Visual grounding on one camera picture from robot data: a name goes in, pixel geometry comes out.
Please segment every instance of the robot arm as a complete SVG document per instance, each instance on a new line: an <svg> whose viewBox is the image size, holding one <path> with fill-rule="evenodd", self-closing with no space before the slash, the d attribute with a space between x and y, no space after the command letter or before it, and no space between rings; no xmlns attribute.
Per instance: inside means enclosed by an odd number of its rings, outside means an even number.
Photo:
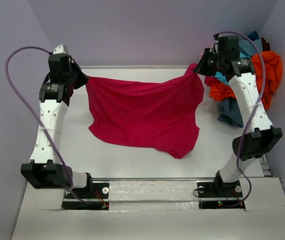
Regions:
<svg viewBox="0 0 285 240"><path fill-rule="evenodd" d="M67 48L61 44L56 47L48 59L49 70L39 92L40 119L59 150L62 126L74 89L85 85L88 77L68 55ZM60 164L44 128L39 126L36 143L29 163L22 164L22 175L35 189L70 189L66 169ZM73 188L91 187L89 173L72 171Z"/></svg>
<svg viewBox="0 0 285 240"><path fill-rule="evenodd" d="M221 72L226 77L236 96L244 124L249 121L253 109L257 106L240 153L239 168L245 172L256 158L261 158L273 148L283 133L280 128L274 128L262 102L257 102L259 93L256 86L255 68L249 57L239 58L239 37L215 35L214 38L217 39L217 43L212 48L204 50L194 72L205 76L214 76L216 72ZM238 137L233 140L233 154L227 164L216 174L214 191L217 193L229 192L238 184L242 174L237 167L236 157L240 139L241 137Z"/></svg>

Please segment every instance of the orange cloth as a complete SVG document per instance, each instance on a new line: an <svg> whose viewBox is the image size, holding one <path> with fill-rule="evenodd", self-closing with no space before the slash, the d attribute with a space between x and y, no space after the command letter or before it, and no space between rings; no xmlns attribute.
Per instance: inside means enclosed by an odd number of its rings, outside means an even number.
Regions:
<svg viewBox="0 0 285 240"><path fill-rule="evenodd" d="M272 96L282 80L283 65L281 57L273 51L263 51L261 55L266 69L266 83L261 101L264 109L268 110L272 102ZM260 92L263 85L261 61L258 54L252 56L251 60L254 69L256 70L256 84L258 91ZM226 98L236 99L231 87L222 82L210 86L209 97L213 98L215 101L223 101Z"/></svg>

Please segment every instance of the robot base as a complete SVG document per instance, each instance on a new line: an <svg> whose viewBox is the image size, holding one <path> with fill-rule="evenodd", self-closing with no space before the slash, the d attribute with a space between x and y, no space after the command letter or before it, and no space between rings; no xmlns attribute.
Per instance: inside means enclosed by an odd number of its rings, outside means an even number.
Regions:
<svg viewBox="0 0 285 240"><path fill-rule="evenodd" d="M197 191L200 209L245 209L245 203L237 205L243 199L240 182L223 182L219 171L213 181L198 181Z"/></svg>
<svg viewBox="0 0 285 240"><path fill-rule="evenodd" d="M109 209L109 183L92 182L92 189L74 188L74 194L89 203L81 202L71 193L64 196L61 207L65 210L108 210Z"/></svg>

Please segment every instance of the purple cable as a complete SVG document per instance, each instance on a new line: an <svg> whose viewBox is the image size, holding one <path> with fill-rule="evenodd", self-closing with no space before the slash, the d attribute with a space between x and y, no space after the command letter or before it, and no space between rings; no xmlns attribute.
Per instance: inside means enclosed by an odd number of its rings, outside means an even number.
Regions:
<svg viewBox="0 0 285 240"><path fill-rule="evenodd" d="M249 116L249 119L248 119L248 122L246 123L244 129L243 129L243 132L242 132L242 135L241 135L241 138L240 138L240 142L239 142L239 146L238 146L238 151L237 151L237 159L236 159L236 166L237 166L237 169L238 171L243 175L243 177L248 181L249 183L249 190L248 190L248 193L247 195L242 199L241 202L237 203L237 204L234 204L234 205L230 205L228 206L229 208L230 207L235 207L235 206L238 206L240 204L242 204L243 202L245 202L245 200L249 197L249 195L251 194L252 192L252 183L250 181L250 179L245 175L245 173L243 172L243 170L240 168L239 166L239 161L240 161L240 155L243 151L243 147L244 147L244 141L245 141L245 135L246 135L246 132L249 128L249 125L251 124L253 118L254 118L254 115L255 115L255 112L258 108L258 103L262 100L263 98L263 94L264 94L264 90L265 90L265 83L266 83L266 70L265 70L265 64L264 64L264 59L263 59L263 56L262 54L260 53L259 49L256 47L256 45L254 44L253 41L251 41L246 35L242 34L242 33L239 33L239 32L235 32L235 31L222 31L222 32L219 32L218 35L221 35L221 34L236 34L238 36L241 36L243 37L244 39L246 39L248 42L250 42L250 44L254 47L254 49L256 50L259 58L260 58L260 62L261 62L261 66L262 66L262 86L261 86L261 90L260 90L260 93L259 93L259 96L258 96L258 99L257 99L257 102L256 102L256 105L253 107L253 110Z"/></svg>
<svg viewBox="0 0 285 240"><path fill-rule="evenodd" d="M11 86L12 90L17 94L17 96L20 98L20 100L26 105L26 107L27 107L27 108L29 109L29 111L32 113L32 115L33 115L34 118L37 120L37 122L39 123L39 125L43 128L44 134L46 135L48 141L50 142L50 144L51 144L51 146L52 146L52 149L53 149L54 153L57 155L59 161L61 162L61 165L62 165L63 169L65 170L65 172L66 172L66 174L67 174L67 177L68 177L69 182L70 182L70 184L71 184L71 186L70 186L70 188L71 188L70 193L72 194L72 196L73 196L75 199L77 199L77 200L79 200L80 202L82 202L82 203L91 204L92 202L90 202L90 201L84 201L84 200L82 200L81 198L79 198L79 197L77 197L77 196L75 195L74 191L72 190L73 185L74 185L74 183L73 183L73 177L72 177L71 173L69 172L68 167L67 167L67 165L66 165L66 163L65 163L65 161L64 161L64 159L63 159L63 157L62 157L62 155L60 154L58 148L56 147L56 145L55 145L55 143L54 143L54 141L53 141L53 139L51 138L51 136L49 135L48 131L46 130L46 128L45 128L45 126L44 126L42 120L40 119L40 117L37 115L37 113L35 112L35 110L33 109L33 107L26 101L26 99L25 99L25 98L21 95L21 93L17 90L17 88L16 88L15 85L13 84L13 81L11 80L11 77L9 76L9 62L10 62L10 60L12 59L12 57L13 57L15 54L17 54L17 53L19 53L20 51L25 50L25 49L37 49L37 50L41 50L41 51L43 51L43 52L45 52L45 53L51 54L50 51L47 51L46 49L43 49L43 48L37 47L37 46L24 46L24 47L21 47L21 48L15 50L15 51L13 51L13 52L7 57L6 62L5 62L5 65L4 65L4 71L5 71L5 73L6 73L6 77L7 77L8 83L9 83L9 85Z"/></svg>

